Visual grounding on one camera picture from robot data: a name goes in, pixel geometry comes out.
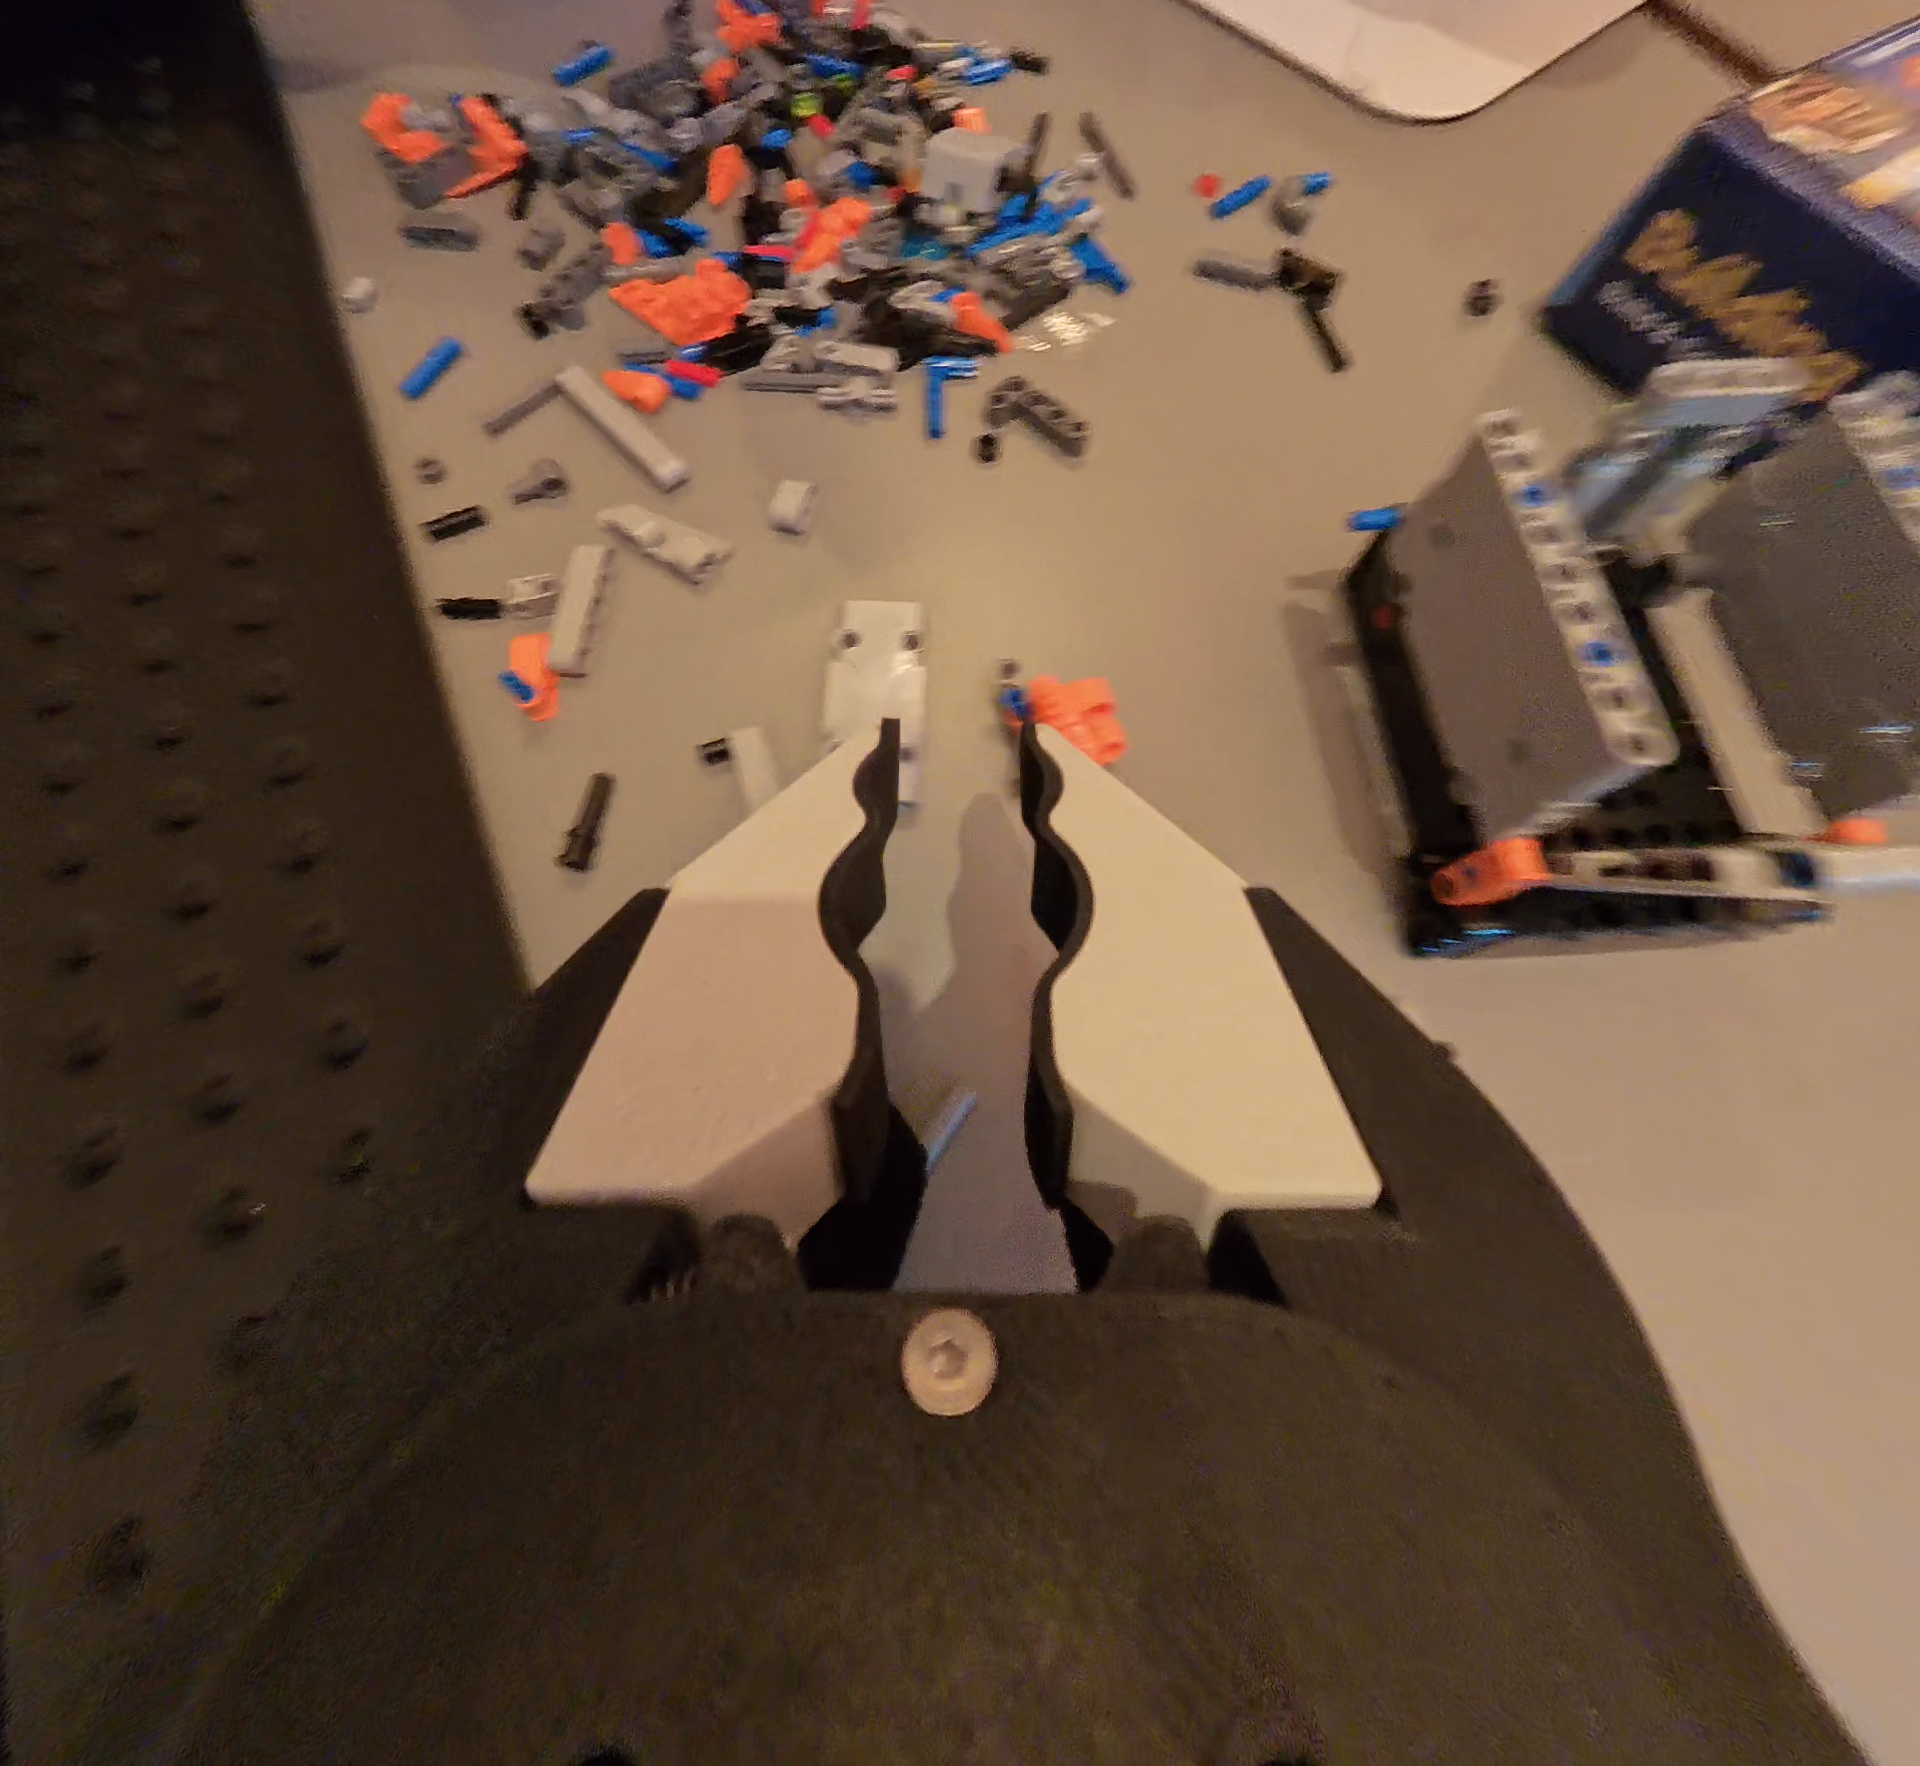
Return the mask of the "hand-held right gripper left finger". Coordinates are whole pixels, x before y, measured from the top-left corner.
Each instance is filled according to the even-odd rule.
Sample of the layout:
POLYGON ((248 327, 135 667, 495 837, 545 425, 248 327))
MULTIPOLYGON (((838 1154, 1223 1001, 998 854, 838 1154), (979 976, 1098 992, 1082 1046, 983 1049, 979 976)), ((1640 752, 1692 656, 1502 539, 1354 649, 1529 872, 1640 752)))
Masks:
POLYGON ((851 736, 666 887, 527 1175, 545 1208, 753 1215, 791 1243, 875 1197, 880 997, 900 722, 851 736))

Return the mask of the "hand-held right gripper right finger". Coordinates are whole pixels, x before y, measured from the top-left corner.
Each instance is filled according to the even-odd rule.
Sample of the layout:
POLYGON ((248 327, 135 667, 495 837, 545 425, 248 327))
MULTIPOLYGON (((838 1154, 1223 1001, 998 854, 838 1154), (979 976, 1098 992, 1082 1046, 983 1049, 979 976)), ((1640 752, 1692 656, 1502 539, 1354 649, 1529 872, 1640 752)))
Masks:
POLYGON ((1208 1246, 1249 1212, 1367 1212, 1383 1181, 1250 884, 1051 726, 1019 733, 1031 917, 1025 1149, 1042 1202, 1208 1246))

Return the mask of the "orange connector block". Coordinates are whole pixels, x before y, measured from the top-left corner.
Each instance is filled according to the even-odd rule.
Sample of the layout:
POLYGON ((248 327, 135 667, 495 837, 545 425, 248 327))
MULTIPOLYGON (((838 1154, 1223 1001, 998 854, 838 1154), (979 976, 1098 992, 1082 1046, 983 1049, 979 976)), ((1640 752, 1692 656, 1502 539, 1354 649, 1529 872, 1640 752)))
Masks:
POLYGON ((1053 728, 1068 746, 1102 768, 1120 761, 1130 749, 1112 686, 1100 675, 1027 676, 1017 663, 1008 661, 1001 667, 994 703, 1002 726, 1015 737, 1029 723, 1053 728))

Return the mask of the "light grey panel piece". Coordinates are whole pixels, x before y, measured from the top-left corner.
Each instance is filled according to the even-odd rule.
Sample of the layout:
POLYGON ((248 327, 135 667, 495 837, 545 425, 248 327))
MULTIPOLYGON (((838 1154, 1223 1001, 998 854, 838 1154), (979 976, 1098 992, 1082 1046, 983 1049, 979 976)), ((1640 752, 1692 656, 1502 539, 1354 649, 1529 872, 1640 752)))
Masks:
POLYGON ((842 602, 828 647, 823 747, 900 726, 900 807, 918 810, 926 768, 927 627, 918 601, 842 602))

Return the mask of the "pile of plastic building pieces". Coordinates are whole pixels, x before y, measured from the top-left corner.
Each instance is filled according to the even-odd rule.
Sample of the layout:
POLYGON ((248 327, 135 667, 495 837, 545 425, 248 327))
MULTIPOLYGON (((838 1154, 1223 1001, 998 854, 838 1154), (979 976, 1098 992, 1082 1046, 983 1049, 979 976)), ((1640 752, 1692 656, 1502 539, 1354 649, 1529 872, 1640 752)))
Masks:
POLYGON ((844 417, 1064 351, 1133 287, 1104 237, 1133 182, 1092 114, 995 127, 1039 50, 944 38, 894 0, 669 0, 660 50, 568 50, 530 92, 385 84, 356 135, 417 253, 504 250, 508 321, 653 431, 727 384, 844 417))

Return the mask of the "grey straight beam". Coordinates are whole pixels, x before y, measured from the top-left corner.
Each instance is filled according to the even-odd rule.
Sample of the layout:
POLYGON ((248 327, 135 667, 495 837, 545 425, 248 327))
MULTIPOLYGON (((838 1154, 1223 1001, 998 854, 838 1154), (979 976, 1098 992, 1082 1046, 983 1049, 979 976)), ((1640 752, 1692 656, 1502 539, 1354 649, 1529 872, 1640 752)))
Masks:
POLYGON ((557 676, 586 673, 590 644, 611 583, 611 559, 612 552, 606 541, 588 541, 574 545, 567 560, 547 641, 547 664, 557 676))

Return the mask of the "curved grey panel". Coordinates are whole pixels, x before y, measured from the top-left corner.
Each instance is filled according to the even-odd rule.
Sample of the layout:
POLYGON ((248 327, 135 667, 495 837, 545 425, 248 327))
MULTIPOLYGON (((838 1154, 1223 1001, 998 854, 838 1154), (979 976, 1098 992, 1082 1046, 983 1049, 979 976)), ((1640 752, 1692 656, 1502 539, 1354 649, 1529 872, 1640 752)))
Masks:
POLYGON ((596 511, 596 525, 682 583, 704 586, 731 560, 731 541, 642 504, 596 511))

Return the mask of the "grey black robot model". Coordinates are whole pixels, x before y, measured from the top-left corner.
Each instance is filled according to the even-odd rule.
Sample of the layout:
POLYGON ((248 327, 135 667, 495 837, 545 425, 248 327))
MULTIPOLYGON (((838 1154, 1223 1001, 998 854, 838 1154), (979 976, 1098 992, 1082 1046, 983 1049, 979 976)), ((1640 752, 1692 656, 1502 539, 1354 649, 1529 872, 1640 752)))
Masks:
POLYGON ((1415 957, 1754 937, 1916 890, 1916 375, 1667 363, 1486 411, 1338 584, 1415 957))

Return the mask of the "black studded mat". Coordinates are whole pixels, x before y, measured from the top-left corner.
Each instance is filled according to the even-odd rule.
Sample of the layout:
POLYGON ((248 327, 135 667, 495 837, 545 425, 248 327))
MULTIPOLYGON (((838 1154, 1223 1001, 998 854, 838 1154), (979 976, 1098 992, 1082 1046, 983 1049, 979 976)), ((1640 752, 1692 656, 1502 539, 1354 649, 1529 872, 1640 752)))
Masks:
POLYGON ((658 1238, 534 1049, 241 0, 4 0, 4 1761, 179 1730, 446 1387, 658 1238))

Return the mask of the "long grey angled beam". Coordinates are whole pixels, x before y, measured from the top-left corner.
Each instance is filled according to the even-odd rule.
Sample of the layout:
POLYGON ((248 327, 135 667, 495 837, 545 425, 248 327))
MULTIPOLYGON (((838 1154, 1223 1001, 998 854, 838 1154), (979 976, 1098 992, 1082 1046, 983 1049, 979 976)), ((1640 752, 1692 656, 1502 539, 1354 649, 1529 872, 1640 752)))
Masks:
POLYGON ((674 454, 660 433, 643 425, 633 408, 616 402, 598 379, 588 376, 577 366, 564 366, 557 375, 538 380, 483 417, 480 431, 490 439, 497 439, 552 402, 564 402, 572 408, 661 494, 682 492, 692 480, 689 464, 674 454))

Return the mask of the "dark grey angled beam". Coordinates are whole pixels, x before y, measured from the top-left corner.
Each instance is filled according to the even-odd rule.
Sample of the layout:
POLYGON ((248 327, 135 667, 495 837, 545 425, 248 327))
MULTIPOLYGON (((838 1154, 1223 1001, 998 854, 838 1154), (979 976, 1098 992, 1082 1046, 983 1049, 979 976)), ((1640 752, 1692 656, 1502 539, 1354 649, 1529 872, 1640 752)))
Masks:
POLYGON ((986 394, 983 422, 988 430, 1021 425, 1066 460, 1086 456, 1090 441, 1088 420, 1068 408, 1054 392, 1023 376, 1006 376, 986 394))

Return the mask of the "black angled axle piece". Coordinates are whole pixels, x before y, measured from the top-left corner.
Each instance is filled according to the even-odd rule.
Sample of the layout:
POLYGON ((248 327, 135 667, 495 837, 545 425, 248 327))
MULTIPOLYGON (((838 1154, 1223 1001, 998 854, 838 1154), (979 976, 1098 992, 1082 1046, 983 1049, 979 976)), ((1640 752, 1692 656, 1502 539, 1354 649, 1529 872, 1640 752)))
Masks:
POLYGON ((1270 269, 1276 287, 1289 293, 1302 314, 1328 372, 1344 372, 1351 360, 1331 324, 1331 305, 1340 283, 1340 272, 1293 248, 1280 250, 1270 269))

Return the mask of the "blue robot kit box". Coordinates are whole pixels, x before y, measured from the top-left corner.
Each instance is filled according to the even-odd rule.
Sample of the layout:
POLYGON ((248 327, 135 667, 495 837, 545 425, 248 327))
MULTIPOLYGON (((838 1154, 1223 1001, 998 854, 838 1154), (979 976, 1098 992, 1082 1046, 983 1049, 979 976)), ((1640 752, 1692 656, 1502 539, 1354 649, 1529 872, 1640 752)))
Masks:
POLYGON ((1918 20, 1693 127, 1551 291, 1624 392, 1681 358, 1789 358, 1819 404, 1918 363, 1918 20))

